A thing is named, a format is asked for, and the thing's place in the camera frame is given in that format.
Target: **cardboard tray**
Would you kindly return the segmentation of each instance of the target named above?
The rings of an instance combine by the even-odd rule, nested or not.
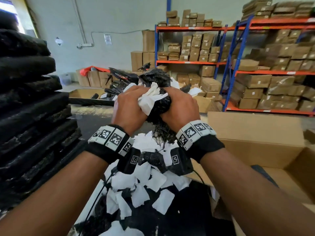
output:
[[[98,99],[91,99],[91,97],[97,93]],[[89,105],[105,105],[114,106],[115,101],[102,100],[100,96],[104,94],[104,89],[76,89],[69,93],[69,102],[71,104],[79,104],[84,106]]]

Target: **wristband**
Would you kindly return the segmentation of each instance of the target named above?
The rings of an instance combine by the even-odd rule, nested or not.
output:
[[[108,164],[124,157],[134,140],[118,125],[100,127],[88,140],[86,151],[100,157]]]
[[[216,137],[215,130],[201,120],[187,123],[176,134],[176,138],[187,151],[188,157],[195,159],[198,163],[206,153],[225,147]]]

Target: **crumpled black plastic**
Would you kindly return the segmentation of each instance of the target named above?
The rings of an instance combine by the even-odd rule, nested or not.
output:
[[[0,57],[50,55],[44,40],[14,30],[0,29],[0,40]]]
[[[49,56],[23,56],[0,58],[0,88],[16,82],[36,79],[56,71],[55,59]]]
[[[77,121],[69,119],[19,154],[12,154],[15,155],[13,159],[0,165],[0,178],[10,179],[23,174],[30,169],[49,148],[66,138],[69,133],[75,129],[77,129]]]
[[[19,109],[0,114],[0,144],[5,143],[31,124],[56,111],[64,109],[69,103],[69,93],[54,92],[51,95],[26,104]]]

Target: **hand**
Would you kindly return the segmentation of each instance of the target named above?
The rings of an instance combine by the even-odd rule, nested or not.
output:
[[[200,120],[199,106],[196,99],[193,99],[191,95],[173,87],[164,89],[171,97],[172,103],[169,110],[161,114],[161,117],[170,129],[178,133],[187,123]]]
[[[148,117],[139,107],[138,98],[149,89],[132,86],[126,92],[119,94],[115,101],[112,124],[122,127],[129,136],[132,136]]]

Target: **orange shelf beam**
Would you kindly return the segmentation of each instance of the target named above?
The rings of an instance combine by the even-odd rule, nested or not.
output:
[[[259,75],[315,75],[315,72],[309,71],[276,71],[276,70],[258,70],[258,71],[240,71],[237,74],[259,74]]]
[[[271,109],[271,110],[263,110],[263,109],[239,109],[235,107],[233,103],[229,102],[226,107],[226,111],[243,111],[243,112],[259,112],[259,113],[281,113],[281,114],[300,114],[300,115],[309,115],[313,117],[315,112],[302,112],[298,110],[280,110],[280,109]]]
[[[224,30],[224,27],[179,27],[179,26],[157,26],[157,31],[219,31]]]
[[[157,60],[157,63],[168,64],[208,64],[208,65],[223,65],[226,62],[201,62],[201,61],[172,61],[172,60]]]

